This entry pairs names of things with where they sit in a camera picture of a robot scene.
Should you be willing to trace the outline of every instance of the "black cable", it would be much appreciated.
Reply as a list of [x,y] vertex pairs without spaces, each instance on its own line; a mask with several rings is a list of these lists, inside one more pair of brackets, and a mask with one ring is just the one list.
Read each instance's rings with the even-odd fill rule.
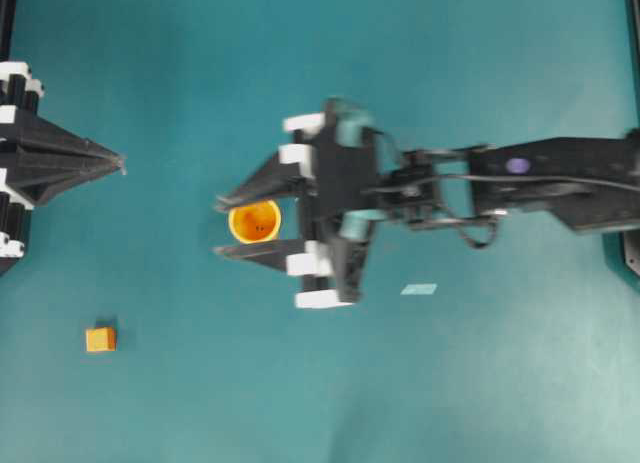
[[[444,202],[441,201],[439,203],[439,207],[440,207],[440,210],[442,210],[449,218],[453,218],[454,220],[464,221],[463,219],[459,218],[451,210],[451,208],[445,205]],[[462,224],[453,224],[451,226],[458,232],[458,235],[460,235],[460,238],[462,238],[467,245],[469,245],[471,248],[475,250],[482,250],[489,247],[496,240],[496,237],[498,236],[498,219],[490,217],[490,218],[483,218],[483,220],[485,220],[485,223],[483,224],[479,223],[478,226],[486,226],[488,229],[488,236],[485,241],[476,240],[474,237],[472,237],[469,233],[467,233],[464,230]]]
[[396,193],[402,191],[407,187],[414,185],[422,185],[425,183],[432,183],[439,180],[467,180],[467,181],[485,181],[494,183],[539,183],[541,181],[566,181],[571,183],[583,183],[587,185],[608,186],[611,188],[617,188],[620,190],[633,191],[640,193],[640,186],[628,185],[626,183],[618,183],[617,181],[603,180],[600,178],[581,178],[576,176],[483,176],[483,175],[469,175],[469,174],[455,174],[445,173],[442,175],[429,176],[425,178],[419,178],[409,183],[403,183],[396,186],[378,186],[374,188],[368,188],[364,190],[365,194],[368,193]]

